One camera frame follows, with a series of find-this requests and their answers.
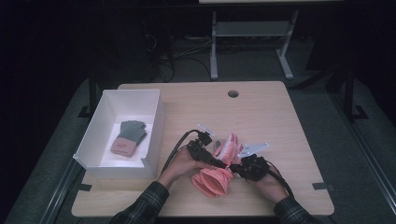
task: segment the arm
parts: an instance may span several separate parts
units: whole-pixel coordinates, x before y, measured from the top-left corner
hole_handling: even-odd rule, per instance
[[[110,223],[153,223],[169,197],[168,190],[173,183],[191,170],[209,167],[193,160],[189,151],[182,148],[157,181],[152,182],[131,206],[117,213]]]
[[[270,169],[277,175],[275,167]],[[319,223],[293,197],[290,197],[285,188],[271,175],[266,175],[259,181],[247,180],[262,193],[262,196],[275,204],[274,212],[282,224],[314,224]]]

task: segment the pink fabric item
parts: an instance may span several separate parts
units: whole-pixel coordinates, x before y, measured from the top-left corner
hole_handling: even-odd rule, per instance
[[[242,150],[238,145],[238,138],[235,134],[230,134],[224,146],[220,146],[213,153],[213,156],[222,160],[228,166],[239,162],[238,153]],[[221,169],[202,169],[191,177],[192,184],[203,194],[210,198],[217,198],[227,193],[233,172],[227,167]]]
[[[131,158],[136,149],[136,142],[123,137],[118,137],[111,145],[111,151],[124,157]]]

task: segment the person's left hand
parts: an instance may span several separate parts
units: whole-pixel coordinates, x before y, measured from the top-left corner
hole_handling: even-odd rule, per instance
[[[188,174],[190,171],[210,167],[211,165],[207,163],[193,160],[190,152],[183,147],[172,159],[169,166],[158,177],[157,181],[170,189],[176,180]]]

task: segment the white box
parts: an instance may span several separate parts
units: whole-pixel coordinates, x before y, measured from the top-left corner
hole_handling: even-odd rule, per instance
[[[147,125],[147,135],[132,158],[110,151],[126,120]],[[73,158],[96,178],[155,178],[164,123],[160,90],[106,90]]]

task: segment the plaid sleeve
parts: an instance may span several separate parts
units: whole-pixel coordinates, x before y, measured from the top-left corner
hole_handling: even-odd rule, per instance
[[[167,188],[154,181],[131,206],[117,213],[110,223],[154,223],[168,197]]]
[[[313,224],[318,223],[297,201],[287,197],[276,204],[274,212],[282,224]]]

